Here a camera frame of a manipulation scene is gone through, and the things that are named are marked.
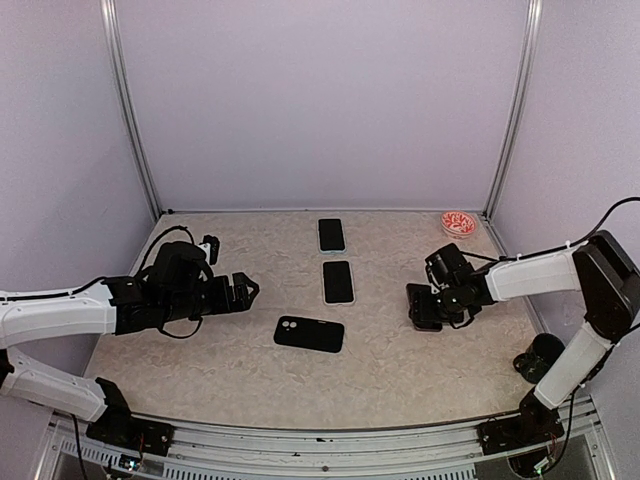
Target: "smartphone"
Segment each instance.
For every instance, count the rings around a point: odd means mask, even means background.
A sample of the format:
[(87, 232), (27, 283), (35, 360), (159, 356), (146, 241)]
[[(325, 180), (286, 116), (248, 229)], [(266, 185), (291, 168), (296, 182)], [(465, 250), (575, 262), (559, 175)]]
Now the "smartphone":
[(343, 253), (347, 250), (339, 218), (322, 218), (318, 220), (318, 239), (322, 253)]
[(324, 262), (322, 264), (324, 301), (328, 304), (353, 303), (353, 279), (349, 262)]
[(278, 345), (338, 353), (342, 350), (344, 325), (303, 317), (280, 317), (273, 340)]

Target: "marble-patterned surface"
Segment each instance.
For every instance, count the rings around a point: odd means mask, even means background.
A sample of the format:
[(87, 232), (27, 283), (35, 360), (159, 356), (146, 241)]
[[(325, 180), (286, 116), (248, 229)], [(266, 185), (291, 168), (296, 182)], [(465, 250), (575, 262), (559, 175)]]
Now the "marble-patterned surface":
[[(323, 217), (342, 219), (346, 254), (318, 251)], [(157, 331), (102, 337), (87, 375), (115, 381), (134, 411), (238, 426), (376, 428), (513, 410), (530, 386), (511, 361), (535, 335), (522, 302), (488, 307), (469, 328), (439, 334), (415, 331), (407, 317), (405, 285), (425, 283), (424, 258), (450, 242), (438, 222), (411, 212), (165, 215), (151, 238), (177, 224), (197, 240), (217, 235), (215, 272), (244, 271), (261, 292), (249, 312), (208, 317), (189, 340)], [(482, 229), (460, 245), (496, 254)], [(353, 305), (323, 302), (322, 262), (331, 259), (351, 263)], [(285, 314), (343, 323), (342, 351), (276, 345)]]

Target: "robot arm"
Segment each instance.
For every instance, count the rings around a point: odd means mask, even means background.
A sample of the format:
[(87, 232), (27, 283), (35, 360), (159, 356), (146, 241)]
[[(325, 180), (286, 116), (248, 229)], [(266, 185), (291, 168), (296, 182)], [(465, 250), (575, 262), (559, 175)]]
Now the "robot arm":
[(214, 276), (219, 242), (163, 244), (150, 267), (133, 277), (101, 278), (74, 290), (0, 292), (0, 394), (76, 415), (90, 422), (87, 435), (133, 450), (166, 455), (172, 427), (136, 419), (118, 387), (87, 380), (30, 358), (14, 345), (81, 333), (115, 334), (167, 322), (248, 310), (259, 292), (244, 273)]
[[(564, 432), (557, 408), (595, 376), (613, 346), (629, 333), (640, 310), (640, 274), (607, 231), (582, 245), (475, 270), (454, 244), (426, 259), (430, 286), (408, 285), (409, 316), (417, 329), (461, 328), (483, 307), (524, 295), (582, 291), (586, 322), (535, 389), (520, 415), (478, 427), (485, 454), (541, 443)], [(465, 314), (469, 319), (464, 322)]]

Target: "white wall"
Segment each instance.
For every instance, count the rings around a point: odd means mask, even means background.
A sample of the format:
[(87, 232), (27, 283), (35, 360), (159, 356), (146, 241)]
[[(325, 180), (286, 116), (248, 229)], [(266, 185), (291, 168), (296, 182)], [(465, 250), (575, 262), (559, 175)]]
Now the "white wall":
[[(151, 230), (99, 2), (0, 5), (0, 290), (80, 285), (126, 273)], [(25, 352), (80, 372), (95, 339)], [(50, 412), (0, 398), (0, 477), (28, 478)]]
[(163, 206), (481, 209), (527, 4), (118, 2)]
[[(512, 253), (576, 239), (616, 200), (640, 194), (640, 3), (545, 0), (540, 42), (514, 161), (496, 224)], [(640, 264), (640, 204), (605, 225)], [(570, 338), (580, 294), (535, 299)], [(593, 396), (620, 471), (640, 469), (640, 335), (594, 381)]]

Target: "red and white round container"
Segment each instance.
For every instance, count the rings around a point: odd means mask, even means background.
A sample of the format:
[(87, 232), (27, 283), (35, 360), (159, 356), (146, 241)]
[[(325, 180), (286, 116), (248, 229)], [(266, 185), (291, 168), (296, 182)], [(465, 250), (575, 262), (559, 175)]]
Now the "red and white round container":
[(477, 225), (473, 215), (459, 210), (444, 212), (440, 217), (442, 229), (451, 238), (463, 240), (476, 231)]

